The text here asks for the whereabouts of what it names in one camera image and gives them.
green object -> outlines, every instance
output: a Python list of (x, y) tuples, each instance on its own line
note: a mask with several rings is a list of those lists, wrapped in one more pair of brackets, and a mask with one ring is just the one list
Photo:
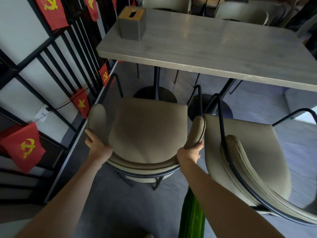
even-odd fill
[(178, 238), (203, 238), (205, 215), (198, 204), (191, 188), (185, 196)]

tissue box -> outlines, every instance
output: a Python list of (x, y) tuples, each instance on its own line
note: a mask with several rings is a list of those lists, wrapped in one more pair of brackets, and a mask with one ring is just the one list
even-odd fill
[(118, 17), (121, 38), (141, 41), (146, 30), (146, 10), (127, 6)]

round black table base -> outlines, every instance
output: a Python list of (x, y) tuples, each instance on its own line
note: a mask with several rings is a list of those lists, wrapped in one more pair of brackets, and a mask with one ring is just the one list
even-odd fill
[[(159, 87), (159, 97), (161, 101), (166, 101), (170, 103), (177, 103), (175, 95), (166, 88)], [(154, 88), (153, 86), (148, 86), (141, 88), (135, 93), (134, 98), (144, 98), (144, 99), (153, 99), (154, 97)]]
[[(211, 97), (212, 97), (212, 95), (210, 95), (210, 94), (202, 94), (203, 111), (207, 107), (207, 104), (208, 104)], [(222, 107), (222, 113), (223, 113), (224, 118), (232, 119), (233, 114), (232, 114), (231, 108), (228, 106), (228, 104), (226, 104), (224, 101), (222, 101), (221, 107)], [(189, 118), (192, 121), (194, 120), (194, 118), (196, 116), (200, 115), (199, 114), (199, 97), (198, 97), (198, 95), (194, 96), (191, 104), (188, 107), (187, 113), (188, 113)], [(206, 114), (212, 114), (211, 107), (208, 108)]]

gray wooden table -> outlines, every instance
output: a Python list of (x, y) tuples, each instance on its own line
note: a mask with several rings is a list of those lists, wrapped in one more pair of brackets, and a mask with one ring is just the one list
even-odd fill
[(99, 56), (317, 91), (317, 62), (290, 30), (147, 10), (141, 42), (121, 39), (116, 22)]

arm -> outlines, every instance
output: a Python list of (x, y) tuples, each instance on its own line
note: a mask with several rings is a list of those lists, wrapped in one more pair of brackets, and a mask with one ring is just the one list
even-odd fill
[(197, 164), (203, 140), (191, 149), (180, 148), (177, 159), (206, 219), (218, 238), (284, 238), (267, 220), (222, 187)]
[(106, 162), (112, 148), (85, 130), (89, 146), (88, 159), (64, 188), (27, 224), (15, 238), (71, 238), (87, 200), (93, 179)]

